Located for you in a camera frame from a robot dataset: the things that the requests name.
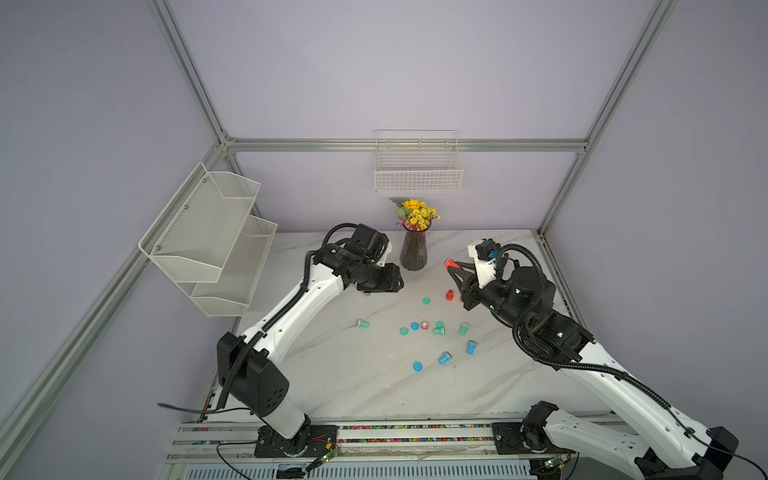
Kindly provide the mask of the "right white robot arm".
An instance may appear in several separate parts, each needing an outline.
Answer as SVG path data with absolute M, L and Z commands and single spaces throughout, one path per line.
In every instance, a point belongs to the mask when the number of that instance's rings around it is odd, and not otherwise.
M 738 439 L 675 408 L 622 367 L 581 324 L 554 307 L 556 287 L 536 256 L 491 239 L 448 260 L 463 306 L 487 308 L 534 362 L 573 379 L 618 415 L 632 433 L 580 420 L 557 405 L 531 407 L 514 438 L 534 453 L 582 453 L 633 479 L 722 479 L 738 458 Z

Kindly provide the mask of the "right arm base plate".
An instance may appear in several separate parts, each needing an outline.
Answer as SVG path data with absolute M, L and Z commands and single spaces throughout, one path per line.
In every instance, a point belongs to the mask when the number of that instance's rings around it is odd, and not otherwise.
M 572 453 L 572 450 L 555 446 L 541 427 L 526 426 L 523 422 L 494 422 L 491 430 L 499 455 Z

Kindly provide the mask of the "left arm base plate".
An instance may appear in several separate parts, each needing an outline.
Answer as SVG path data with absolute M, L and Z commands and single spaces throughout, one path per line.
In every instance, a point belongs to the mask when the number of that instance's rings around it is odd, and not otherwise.
M 338 431 L 337 425 L 309 424 L 303 426 L 294 437 L 287 439 L 265 425 L 258 430 L 254 457 L 319 457 L 329 450 L 328 445 L 334 447 L 337 444 Z

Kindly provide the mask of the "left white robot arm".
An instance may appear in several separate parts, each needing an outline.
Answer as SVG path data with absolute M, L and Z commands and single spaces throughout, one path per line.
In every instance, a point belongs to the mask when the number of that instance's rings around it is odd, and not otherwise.
M 279 365 L 309 323 L 346 289 L 374 294 L 397 293 L 404 287 L 399 266 L 387 260 L 390 252 L 387 235 L 370 226 L 332 227 L 320 246 L 304 255 L 298 284 L 265 318 L 240 334 L 219 339 L 220 391 L 209 412 L 226 412 L 228 400 L 234 398 L 293 449 L 303 449 L 311 420 L 289 398 L 290 382 Z

